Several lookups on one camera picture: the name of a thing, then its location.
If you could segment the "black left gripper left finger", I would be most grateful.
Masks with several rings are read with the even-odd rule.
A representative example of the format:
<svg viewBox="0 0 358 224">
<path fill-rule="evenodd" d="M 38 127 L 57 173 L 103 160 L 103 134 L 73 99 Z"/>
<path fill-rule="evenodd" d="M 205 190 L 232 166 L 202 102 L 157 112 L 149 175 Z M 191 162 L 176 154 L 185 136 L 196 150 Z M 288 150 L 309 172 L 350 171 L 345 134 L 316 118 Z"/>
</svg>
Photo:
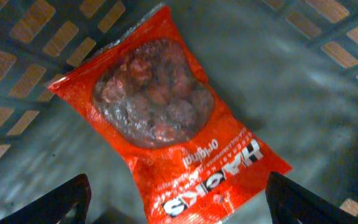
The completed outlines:
<svg viewBox="0 0 358 224">
<path fill-rule="evenodd" d="M 3 223 L 84 223 L 91 201 L 86 174 L 79 174 L 22 209 L 0 220 Z"/>
</svg>

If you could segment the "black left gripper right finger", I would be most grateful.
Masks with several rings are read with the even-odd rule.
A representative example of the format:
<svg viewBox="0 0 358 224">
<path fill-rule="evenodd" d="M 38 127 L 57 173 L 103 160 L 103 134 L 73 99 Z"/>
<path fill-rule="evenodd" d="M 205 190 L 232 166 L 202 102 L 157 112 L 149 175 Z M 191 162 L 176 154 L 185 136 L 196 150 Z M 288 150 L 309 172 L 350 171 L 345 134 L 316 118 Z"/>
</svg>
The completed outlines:
<svg viewBox="0 0 358 224">
<path fill-rule="evenodd" d="M 269 173 L 265 195 L 273 224 L 358 224 L 357 217 L 278 172 Z"/>
</svg>

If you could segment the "red candy bag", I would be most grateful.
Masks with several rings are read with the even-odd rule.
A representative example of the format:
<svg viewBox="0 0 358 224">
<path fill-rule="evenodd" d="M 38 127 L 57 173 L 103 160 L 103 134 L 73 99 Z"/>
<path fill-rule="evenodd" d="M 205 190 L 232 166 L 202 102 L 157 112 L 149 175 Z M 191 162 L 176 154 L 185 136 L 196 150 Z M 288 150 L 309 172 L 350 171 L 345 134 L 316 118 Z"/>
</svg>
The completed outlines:
<svg viewBox="0 0 358 224">
<path fill-rule="evenodd" d="M 232 115 L 162 3 L 49 90 L 124 159 L 149 223 L 219 223 L 291 169 Z"/>
</svg>

